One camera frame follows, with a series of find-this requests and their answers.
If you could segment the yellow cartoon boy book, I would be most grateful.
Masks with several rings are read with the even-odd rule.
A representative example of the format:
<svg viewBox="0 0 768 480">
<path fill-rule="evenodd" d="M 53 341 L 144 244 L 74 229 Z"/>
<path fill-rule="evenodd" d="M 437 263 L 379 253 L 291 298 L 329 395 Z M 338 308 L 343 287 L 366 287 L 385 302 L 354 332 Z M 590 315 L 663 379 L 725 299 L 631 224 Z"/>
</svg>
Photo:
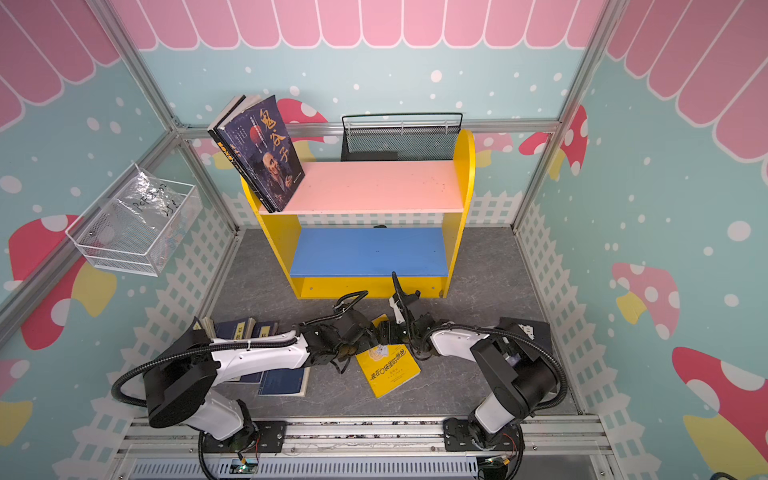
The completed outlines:
<svg viewBox="0 0 768 480">
<path fill-rule="evenodd" d="M 421 370 L 403 344 L 384 344 L 356 355 L 361 371 L 374 396 L 380 399 L 417 377 Z"/>
</svg>

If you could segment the purple old man book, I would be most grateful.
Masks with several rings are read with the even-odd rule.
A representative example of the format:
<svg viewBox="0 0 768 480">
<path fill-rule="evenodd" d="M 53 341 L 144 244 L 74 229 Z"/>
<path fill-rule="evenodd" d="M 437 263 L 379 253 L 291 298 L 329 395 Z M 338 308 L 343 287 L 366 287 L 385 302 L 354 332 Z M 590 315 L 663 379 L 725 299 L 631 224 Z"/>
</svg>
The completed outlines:
<svg viewBox="0 0 768 480">
<path fill-rule="evenodd" d="M 286 209 L 305 172 L 274 96 L 247 96 L 218 128 L 274 205 Z"/>
</svg>

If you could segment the black Murphy's law book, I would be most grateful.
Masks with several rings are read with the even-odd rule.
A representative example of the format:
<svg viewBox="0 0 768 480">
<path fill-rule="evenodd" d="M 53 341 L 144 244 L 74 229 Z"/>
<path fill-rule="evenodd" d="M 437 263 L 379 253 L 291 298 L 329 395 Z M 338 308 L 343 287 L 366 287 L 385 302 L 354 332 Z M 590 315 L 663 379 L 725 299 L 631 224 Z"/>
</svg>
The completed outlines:
<svg viewBox="0 0 768 480">
<path fill-rule="evenodd" d="M 218 128 L 223 125 L 224 120 L 230 114 L 232 114 L 235 109 L 246 100 L 246 98 L 246 95 L 233 97 L 231 101 L 225 106 L 225 108 L 209 124 L 206 131 L 219 147 L 221 152 L 232 164 L 232 166 L 238 171 L 241 179 L 245 181 L 250 191 L 257 197 L 262 206 L 267 210 L 268 213 L 273 213 L 274 205 L 272 204 L 271 200 L 260 189 L 260 187 L 257 185 L 257 182 L 255 181 L 255 176 L 247 171 L 245 164 L 239 159 L 235 149 L 229 145 L 229 143 L 223 138 L 223 135 L 218 130 Z"/>
</svg>

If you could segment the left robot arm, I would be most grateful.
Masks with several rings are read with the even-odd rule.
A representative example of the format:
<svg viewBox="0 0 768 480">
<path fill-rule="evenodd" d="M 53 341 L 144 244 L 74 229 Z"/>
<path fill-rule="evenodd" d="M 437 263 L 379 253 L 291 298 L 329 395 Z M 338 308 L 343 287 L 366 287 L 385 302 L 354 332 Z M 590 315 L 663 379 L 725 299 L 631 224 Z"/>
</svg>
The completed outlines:
<svg viewBox="0 0 768 480">
<path fill-rule="evenodd" d="M 226 448 L 250 448 L 260 433 L 248 407 L 214 387 L 273 370 L 330 364 L 342 373 L 354 355 L 377 344 L 371 321 L 355 310 L 367 295 L 366 291 L 346 294 L 332 314 L 271 337 L 225 341 L 203 333 L 184 334 L 143 374 L 150 426 L 184 424 Z"/>
</svg>

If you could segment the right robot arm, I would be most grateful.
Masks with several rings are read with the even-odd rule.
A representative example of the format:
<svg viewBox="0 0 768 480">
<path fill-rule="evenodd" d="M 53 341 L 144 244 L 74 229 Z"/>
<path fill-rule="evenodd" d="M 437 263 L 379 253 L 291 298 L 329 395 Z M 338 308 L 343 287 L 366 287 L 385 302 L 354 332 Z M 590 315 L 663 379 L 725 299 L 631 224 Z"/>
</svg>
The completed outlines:
<svg viewBox="0 0 768 480">
<path fill-rule="evenodd" d="M 415 358 L 456 357 L 475 363 L 490 394 L 466 421 L 446 421 L 446 447 L 491 451 L 523 449 L 520 423 L 553 408 L 568 393 L 566 373 L 551 351 L 523 330 L 520 321 L 502 317 L 494 327 L 437 321 L 421 304 L 421 294 L 405 293 L 392 275 L 390 298 L 396 321 L 379 326 L 380 341 L 406 345 Z"/>
</svg>

